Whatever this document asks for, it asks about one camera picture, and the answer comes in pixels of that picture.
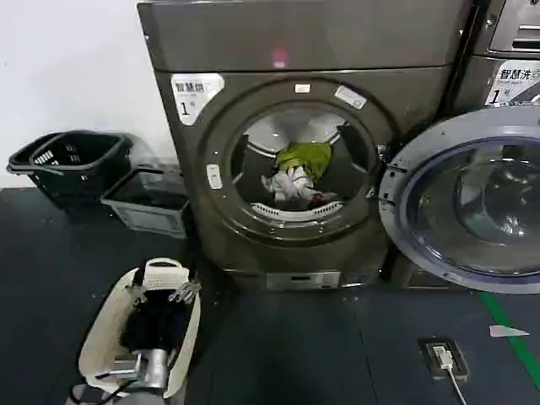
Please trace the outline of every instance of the green line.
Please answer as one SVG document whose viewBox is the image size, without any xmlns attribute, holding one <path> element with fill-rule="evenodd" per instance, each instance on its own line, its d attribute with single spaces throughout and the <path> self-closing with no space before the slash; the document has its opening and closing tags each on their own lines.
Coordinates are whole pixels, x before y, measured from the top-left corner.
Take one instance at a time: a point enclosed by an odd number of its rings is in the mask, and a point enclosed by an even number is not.
<svg viewBox="0 0 540 405">
<path fill-rule="evenodd" d="M 499 302 L 492 294 L 478 293 L 478 295 L 483 304 L 488 308 L 495 323 L 504 327 L 512 327 L 510 318 L 503 312 Z M 538 365 L 537 361 L 534 359 L 534 356 L 525 345 L 521 336 L 509 336 L 507 339 L 514 349 L 517 358 L 521 361 L 523 367 L 525 367 L 527 374 L 531 377 L 532 382 L 534 382 L 537 390 L 540 391 L 540 365 Z"/>
</svg>

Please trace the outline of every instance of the white sticker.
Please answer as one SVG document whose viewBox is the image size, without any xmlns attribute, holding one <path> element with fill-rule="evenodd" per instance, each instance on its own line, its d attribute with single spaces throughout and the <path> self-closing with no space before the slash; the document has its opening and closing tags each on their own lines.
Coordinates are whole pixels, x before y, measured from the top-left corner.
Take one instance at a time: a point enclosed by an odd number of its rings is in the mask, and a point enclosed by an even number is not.
<svg viewBox="0 0 540 405">
<path fill-rule="evenodd" d="M 170 76 L 176 109 L 182 124 L 195 123 L 203 108 L 225 86 L 218 73 L 176 73 Z"/>
<path fill-rule="evenodd" d="M 309 84 L 309 83 L 295 84 L 294 85 L 294 92 L 295 93 L 308 94 L 310 91 L 311 91 L 311 84 Z"/>
<path fill-rule="evenodd" d="M 360 110 L 367 101 L 365 97 L 354 93 L 351 89 L 345 86 L 339 86 L 334 95 L 341 101 L 345 101 L 347 104 L 352 105 L 357 110 Z"/>
<path fill-rule="evenodd" d="M 540 94 L 540 61 L 506 61 L 500 65 L 485 105 L 519 105 L 537 102 Z"/>
<path fill-rule="evenodd" d="M 529 332 L 515 329 L 514 327 L 505 327 L 503 325 L 489 325 L 489 336 L 492 338 L 507 338 L 510 336 L 529 336 Z"/>
<path fill-rule="evenodd" d="M 218 165 L 206 165 L 206 177 L 208 178 L 208 183 L 212 190 L 219 190 L 223 187 Z"/>
</svg>

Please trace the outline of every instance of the washer door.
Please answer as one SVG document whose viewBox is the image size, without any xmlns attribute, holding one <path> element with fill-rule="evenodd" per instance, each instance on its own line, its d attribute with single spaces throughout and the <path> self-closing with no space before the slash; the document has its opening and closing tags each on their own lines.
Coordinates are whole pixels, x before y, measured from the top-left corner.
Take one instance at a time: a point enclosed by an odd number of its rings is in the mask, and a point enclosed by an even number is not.
<svg viewBox="0 0 540 405">
<path fill-rule="evenodd" d="M 376 202 L 366 196 L 380 173 L 377 147 L 392 135 L 359 90 L 282 79 L 222 110 L 203 134 L 197 172 L 235 233 L 278 246 L 324 244 L 358 228 L 372 233 Z"/>
<path fill-rule="evenodd" d="M 382 222 L 422 269 L 473 289 L 540 293 L 540 108 L 444 121 L 391 162 Z"/>
</svg>

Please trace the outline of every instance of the laundry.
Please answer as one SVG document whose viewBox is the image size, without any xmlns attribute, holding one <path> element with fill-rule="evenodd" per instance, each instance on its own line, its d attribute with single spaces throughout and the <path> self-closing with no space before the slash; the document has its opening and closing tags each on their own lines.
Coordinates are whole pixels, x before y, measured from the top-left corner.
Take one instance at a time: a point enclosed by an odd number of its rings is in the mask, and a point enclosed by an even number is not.
<svg viewBox="0 0 540 405">
<path fill-rule="evenodd" d="M 314 189 L 332 158 L 330 143 L 295 143 L 281 150 L 272 177 L 261 178 L 279 208 L 311 209 L 329 203 L 336 194 Z"/>
</svg>

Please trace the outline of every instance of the white wall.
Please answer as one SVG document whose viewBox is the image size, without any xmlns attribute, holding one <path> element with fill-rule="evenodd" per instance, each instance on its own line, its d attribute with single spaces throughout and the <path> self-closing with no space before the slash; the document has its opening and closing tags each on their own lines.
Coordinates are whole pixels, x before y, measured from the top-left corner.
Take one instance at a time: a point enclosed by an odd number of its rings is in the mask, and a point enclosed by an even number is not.
<svg viewBox="0 0 540 405">
<path fill-rule="evenodd" d="M 176 162 L 137 0 L 0 0 L 0 188 L 40 135 L 76 128 L 130 132 Z"/>
</svg>

